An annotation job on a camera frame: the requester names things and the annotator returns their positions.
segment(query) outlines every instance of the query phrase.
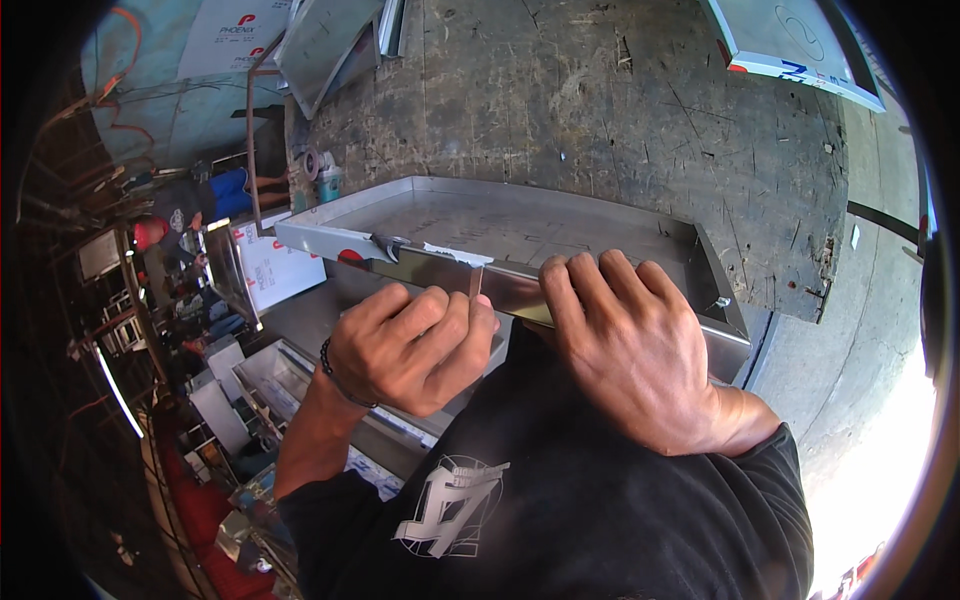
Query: blue wall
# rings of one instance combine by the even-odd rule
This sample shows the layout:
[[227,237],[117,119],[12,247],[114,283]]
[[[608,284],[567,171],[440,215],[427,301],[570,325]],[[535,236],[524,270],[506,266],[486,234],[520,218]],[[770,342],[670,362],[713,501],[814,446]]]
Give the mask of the blue wall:
[[[136,64],[117,86],[118,125],[143,128],[154,138],[147,156],[158,168],[191,166],[204,151],[241,142],[246,120],[230,115],[247,106],[246,73],[224,73],[177,80],[180,56],[201,0],[124,0],[117,6],[140,22],[143,40]],[[83,49],[81,66],[87,93],[102,89],[130,63],[136,32],[123,16],[109,13]],[[276,77],[258,77],[253,105],[283,104]],[[113,108],[96,108],[93,118],[115,163],[141,156],[150,147],[142,133],[110,128]],[[254,126],[262,125],[254,119]],[[145,163],[131,165],[149,166]]]

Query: finger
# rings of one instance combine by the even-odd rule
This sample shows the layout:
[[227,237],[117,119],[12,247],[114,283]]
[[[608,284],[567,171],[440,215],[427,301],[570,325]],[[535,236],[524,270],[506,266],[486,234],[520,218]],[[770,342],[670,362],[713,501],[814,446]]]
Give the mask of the finger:
[[439,367],[427,375],[423,382],[426,398],[447,402],[483,374],[490,362],[495,322],[489,298],[478,294],[469,301],[467,336]]
[[406,351],[404,360],[413,372],[429,374],[467,338],[470,300],[460,292],[449,296],[446,314]]
[[643,285],[668,305],[688,305],[683,292],[670,279],[666,271],[652,260],[644,260],[636,267],[636,276]]
[[566,262],[566,269],[570,272],[570,283],[577,291],[588,319],[623,310],[610,284],[600,275],[593,256],[581,252]]
[[632,311],[654,299],[643,284],[627,257],[619,250],[607,250],[600,254],[600,273],[613,289],[616,297]]
[[428,287],[386,324],[386,333],[400,342],[412,342],[440,322],[449,300],[444,290],[437,286]]
[[540,288],[553,317],[553,324],[557,327],[557,335],[566,343],[583,339],[587,334],[587,316],[570,283],[565,256],[556,255],[546,259],[540,267]]
[[410,292],[407,288],[399,283],[391,283],[351,308],[342,321],[356,321],[379,327],[408,304]]

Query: hand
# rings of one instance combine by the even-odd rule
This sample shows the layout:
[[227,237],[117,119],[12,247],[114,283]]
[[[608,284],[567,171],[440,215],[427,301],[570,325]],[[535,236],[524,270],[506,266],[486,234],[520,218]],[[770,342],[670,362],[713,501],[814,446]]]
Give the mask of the hand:
[[639,444],[666,456],[735,456],[779,426],[758,397],[709,383],[697,316],[658,264],[635,270],[617,250],[600,255],[599,269],[587,253],[554,256],[540,287],[577,384]]
[[483,374],[498,328],[486,296],[391,283],[337,323],[327,358],[351,395],[426,417]]

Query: concrete floor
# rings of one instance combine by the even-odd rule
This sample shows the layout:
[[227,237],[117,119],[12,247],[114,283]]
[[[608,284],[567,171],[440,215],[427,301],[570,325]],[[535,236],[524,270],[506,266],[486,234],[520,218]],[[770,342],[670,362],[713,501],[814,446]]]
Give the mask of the concrete floor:
[[[901,129],[900,108],[885,102],[881,114],[843,103],[849,199],[915,227],[913,140]],[[831,588],[889,538],[922,466],[932,415],[932,386],[914,353],[921,265],[902,250],[916,248],[849,214],[845,230],[821,324],[779,317],[753,379],[800,450],[817,551],[814,590]],[[894,415],[902,427],[889,427]]]

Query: beaded bracelet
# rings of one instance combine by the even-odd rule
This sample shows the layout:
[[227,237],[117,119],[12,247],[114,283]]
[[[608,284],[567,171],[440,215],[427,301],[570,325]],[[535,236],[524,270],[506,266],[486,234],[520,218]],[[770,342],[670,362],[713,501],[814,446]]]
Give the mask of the beaded bracelet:
[[358,406],[363,406],[364,408],[376,408],[380,405],[379,402],[365,402],[360,398],[354,397],[350,392],[344,389],[344,386],[340,384],[340,381],[337,379],[337,376],[333,374],[333,370],[330,368],[330,360],[326,357],[326,349],[330,347],[330,338],[326,338],[324,345],[320,348],[320,367],[324,370],[324,375],[330,378],[330,381],[333,382],[333,385],[337,386],[337,389],[340,390],[340,393],[344,395],[344,398],[353,402]]

